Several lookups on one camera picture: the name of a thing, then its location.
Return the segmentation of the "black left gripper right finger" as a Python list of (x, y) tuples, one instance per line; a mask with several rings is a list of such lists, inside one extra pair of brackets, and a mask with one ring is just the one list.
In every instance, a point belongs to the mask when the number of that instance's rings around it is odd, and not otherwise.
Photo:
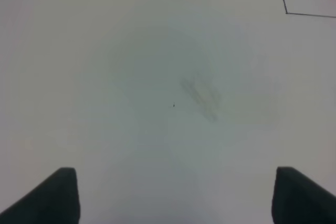
[(271, 216), (276, 224), (335, 223), (335, 195), (293, 167), (278, 167)]

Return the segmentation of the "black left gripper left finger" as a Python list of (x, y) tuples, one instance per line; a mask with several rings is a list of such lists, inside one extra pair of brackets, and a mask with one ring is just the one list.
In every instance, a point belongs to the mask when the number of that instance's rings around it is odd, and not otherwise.
[(1, 212), (1, 223), (79, 223), (80, 200), (74, 168), (56, 170)]

